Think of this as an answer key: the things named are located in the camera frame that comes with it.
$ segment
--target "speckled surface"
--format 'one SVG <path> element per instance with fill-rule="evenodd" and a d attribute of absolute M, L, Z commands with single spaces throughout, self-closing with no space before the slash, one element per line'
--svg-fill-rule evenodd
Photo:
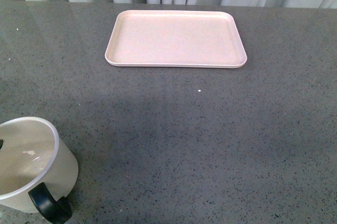
<path fill-rule="evenodd" d="M 111 66 L 127 9 L 228 12 L 248 61 Z M 80 164 L 68 223 L 337 222 L 337 10 L 2 2 L 0 16 L 0 122 L 56 126 Z M 0 206 L 0 223 L 47 222 Z"/>

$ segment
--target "pink tray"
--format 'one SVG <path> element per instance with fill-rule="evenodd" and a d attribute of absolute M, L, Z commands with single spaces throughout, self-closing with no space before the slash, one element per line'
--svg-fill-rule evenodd
<path fill-rule="evenodd" d="M 237 68 L 247 61 L 224 12 L 125 11 L 105 52 L 115 66 Z"/>

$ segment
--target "rectangular tray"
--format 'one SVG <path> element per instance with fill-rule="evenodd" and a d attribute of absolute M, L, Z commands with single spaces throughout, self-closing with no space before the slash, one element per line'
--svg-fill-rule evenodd
<path fill-rule="evenodd" d="M 247 61 L 224 12 L 124 11 L 105 52 L 115 66 L 237 68 Z"/>

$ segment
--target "white mug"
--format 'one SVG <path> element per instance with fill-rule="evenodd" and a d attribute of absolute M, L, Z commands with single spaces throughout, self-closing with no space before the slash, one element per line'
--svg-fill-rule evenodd
<path fill-rule="evenodd" d="M 77 176 L 77 161 L 50 122 L 24 117 L 0 125 L 0 204 L 64 223 Z"/>

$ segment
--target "black handle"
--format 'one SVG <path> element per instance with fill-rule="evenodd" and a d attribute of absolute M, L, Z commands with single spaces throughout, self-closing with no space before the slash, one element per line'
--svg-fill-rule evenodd
<path fill-rule="evenodd" d="M 45 183 L 40 183 L 28 192 L 34 206 L 52 224 L 64 224 L 72 216 L 72 210 L 65 197 L 57 202 L 48 191 Z"/>

